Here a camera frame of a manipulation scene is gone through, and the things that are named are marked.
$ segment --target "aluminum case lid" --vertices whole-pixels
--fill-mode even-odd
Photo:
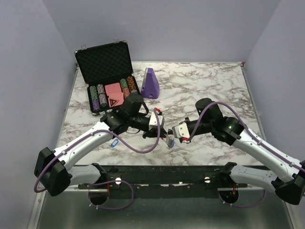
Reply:
[[[74,54],[87,84],[133,73],[126,41],[81,49]]]

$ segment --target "gray wall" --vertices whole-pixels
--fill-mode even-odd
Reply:
[[[301,161],[305,160],[304,9],[304,0],[282,0],[245,65],[267,140]],[[303,214],[305,199],[300,209]]]
[[[134,61],[245,61],[279,0],[43,0],[70,53],[127,40]]]
[[[25,229],[35,160],[55,147],[75,72],[41,0],[0,1],[0,228]]]

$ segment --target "purple pyramid object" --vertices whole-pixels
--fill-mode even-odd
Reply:
[[[146,68],[141,88],[143,98],[157,99],[160,94],[160,87],[157,77],[152,68]]]

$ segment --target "poker chip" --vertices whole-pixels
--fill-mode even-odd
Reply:
[[[96,86],[96,88],[97,88],[97,93],[98,94],[102,94],[102,93],[104,94],[105,93],[104,86],[102,84],[98,84]]]
[[[106,99],[105,94],[103,94],[103,93],[99,94],[99,100],[100,100],[101,107],[107,106],[107,99]]]
[[[137,88],[135,86],[135,82],[131,76],[127,77],[127,84],[129,87],[129,90],[132,92],[133,90],[137,91]]]
[[[128,84],[127,84],[127,81],[125,79],[121,79],[120,80],[120,84],[121,84],[121,88],[125,88],[127,87],[128,88]]]
[[[99,100],[95,86],[90,86],[90,96],[91,96],[91,100]]]
[[[100,109],[99,100],[92,100],[93,112],[97,112]]]
[[[124,98],[126,98],[127,96],[130,95],[130,91],[129,91],[128,87],[124,87],[122,90],[123,90],[123,93],[124,93]]]

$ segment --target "white marble pattern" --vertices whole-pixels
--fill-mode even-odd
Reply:
[[[259,133],[257,120],[239,63],[170,63],[133,62],[134,76],[142,85],[146,67],[154,69],[160,84],[157,100],[145,99],[148,108],[158,107],[165,117],[165,129],[178,124],[185,117],[198,118],[197,100],[209,97],[214,101],[228,103],[245,123]],[[223,114],[232,116],[227,108],[220,107]],[[93,126],[100,116],[92,116],[89,109],[86,85],[78,71],[71,101],[61,134],[60,146],[81,135]],[[155,139],[142,139],[142,133],[122,134],[130,145],[148,149]],[[97,162],[101,165],[224,165],[228,161],[243,165],[259,163],[246,153],[215,140],[211,134],[195,136],[191,144],[176,141],[174,148],[166,148],[160,141],[153,152],[137,154],[119,142],[114,148],[111,141],[94,149],[78,164]]]

